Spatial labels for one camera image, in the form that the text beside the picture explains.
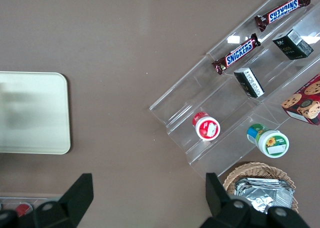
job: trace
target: plastic container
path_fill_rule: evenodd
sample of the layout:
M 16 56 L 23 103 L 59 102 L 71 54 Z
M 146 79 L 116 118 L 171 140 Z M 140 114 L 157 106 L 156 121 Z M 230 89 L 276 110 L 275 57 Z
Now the plastic container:
M 270 158 L 282 157 L 289 148 L 288 138 L 278 130 L 267 129 L 263 124 L 253 124 L 247 130 L 248 140 Z
M 22 217 L 22 216 L 25 216 L 26 214 L 29 214 L 34 209 L 31 206 L 31 204 L 27 202 L 23 202 L 19 204 L 14 210 L 16 211 L 18 217 Z
M 198 112 L 192 119 L 197 135 L 204 141 L 212 141 L 220 134 L 219 122 L 205 112 Z

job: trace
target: red and white jar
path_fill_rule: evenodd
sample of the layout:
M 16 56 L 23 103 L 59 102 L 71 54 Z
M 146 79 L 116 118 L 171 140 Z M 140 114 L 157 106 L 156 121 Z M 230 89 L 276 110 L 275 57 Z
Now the red and white jar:
M 15 212 L 16 212 L 18 217 L 22 217 L 22 216 L 24 216 L 26 214 L 29 214 L 33 210 L 34 209 L 32 208 L 31 204 L 29 204 L 27 202 L 22 202 L 22 203 L 20 203 L 20 205 L 18 205 L 15 208 Z
M 195 114 L 192 125 L 198 136 L 204 141 L 212 141 L 220 134 L 219 122 L 205 112 Z

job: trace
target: snickers bar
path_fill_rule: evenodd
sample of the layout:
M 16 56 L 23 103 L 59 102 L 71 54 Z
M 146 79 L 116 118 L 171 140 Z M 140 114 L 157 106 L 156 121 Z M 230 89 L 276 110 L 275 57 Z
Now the snickers bar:
M 267 25 L 279 20 L 298 8 L 308 6 L 310 2 L 311 0 L 289 0 L 264 15 L 257 15 L 254 19 L 260 31 L 263 32 Z
M 251 38 L 247 39 L 238 48 L 231 51 L 225 57 L 222 57 L 212 63 L 215 70 L 221 75 L 228 67 L 234 64 L 236 61 L 240 60 L 242 57 L 246 56 L 254 48 L 260 46 L 261 43 L 258 41 L 257 35 L 252 34 Z

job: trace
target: small black box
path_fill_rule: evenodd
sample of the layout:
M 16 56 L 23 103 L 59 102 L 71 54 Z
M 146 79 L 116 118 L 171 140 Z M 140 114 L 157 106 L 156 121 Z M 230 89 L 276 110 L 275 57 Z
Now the small black box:
M 234 71 L 234 76 L 248 96 L 258 98 L 265 93 L 255 74 L 250 68 L 244 67 L 236 69 Z
M 293 29 L 278 34 L 272 41 L 290 60 L 306 58 L 314 51 Z

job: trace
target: label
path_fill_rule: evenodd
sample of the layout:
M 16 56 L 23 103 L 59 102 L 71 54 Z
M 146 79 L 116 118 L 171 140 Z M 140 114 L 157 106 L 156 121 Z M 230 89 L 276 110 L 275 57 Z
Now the label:
M 279 156 L 286 150 L 286 147 L 286 140 L 280 135 L 275 135 L 266 141 L 264 149 L 271 156 Z
M 218 126 L 213 120 L 204 121 L 199 126 L 199 133 L 205 139 L 215 137 L 218 131 Z
M 312 47 L 310 45 L 308 45 L 307 42 L 303 41 L 303 42 L 300 42 L 297 47 L 306 55 L 306 56 L 309 56 L 313 51 L 314 49 L 312 49 Z
M 302 102 L 302 104 L 300 105 L 302 108 L 304 107 L 308 107 L 312 104 L 313 100 L 312 99 L 307 99 L 304 102 Z
M 245 77 L 247 78 L 249 84 L 253 88 L 255 94 L 257 97 L 260 97 L 264 94 L 264 91 L 261 89 L 260 84 L 258 83 L 255 75 L 252 73 L 252 71 L 249 69 L 246 72 L 244 72 Z
M 309 122 L 304 116 L 302 116 L 302 115 L 300 115 L 300 114 L 296 114 L 296 113 L 293 113 L 293 112 L 291 112 L 291 111 L 286 111 L 287 112 L 287 114 L 289 115 L 289 116 L 291 116 L 292 118 L 295 118 L 295 119 L 297 119 L 297 120 L 300 120 L 300 121 L 303 121 L 303 122 Z
M 294 11 L 295 9 L 299 8 L 299 0 L 291 0 L 288 3 L 278 7 L 277 9 L 273 10 L 269 13 L 269 24 L 275 22 L 276 20 L 280 19 L 281 17 L 285 16 L 289 12 Z
M 292 30 L 289 34 L 288 34 L 288 37 L 290 38 L 290 40 L 295 44 L 295 45 L 298 45 L 301 41 L 302 41 L 302 38 L 301 36 L 295 32 L 294 30 Z
M 195 114 L 195 116 L 192 119 L 192 125 L 195 127 L 198 120 L 200 120 L 203 117 L 210 117 L 210 116 L 205 112 L 198 112 L 197 114 Z
M 264 133 L 270 131 L 263 124 L 253 124 L 247 131 L 246 137 L 248 140 L 258 146 L 259 138 Z
M 252 45 L 253 42 L 255 42 L 253 39 L 249 39 L 246 43 L 241 45 L 234 52 L 232 52 L 231 54 L 227 55 L 225 57 L 226 67 L 231 66 L 234 62 L 236 62 L 240 58 L 244 57 L 251 50 L 253 50 L 253 48 L 254 48 L 254 46 Z

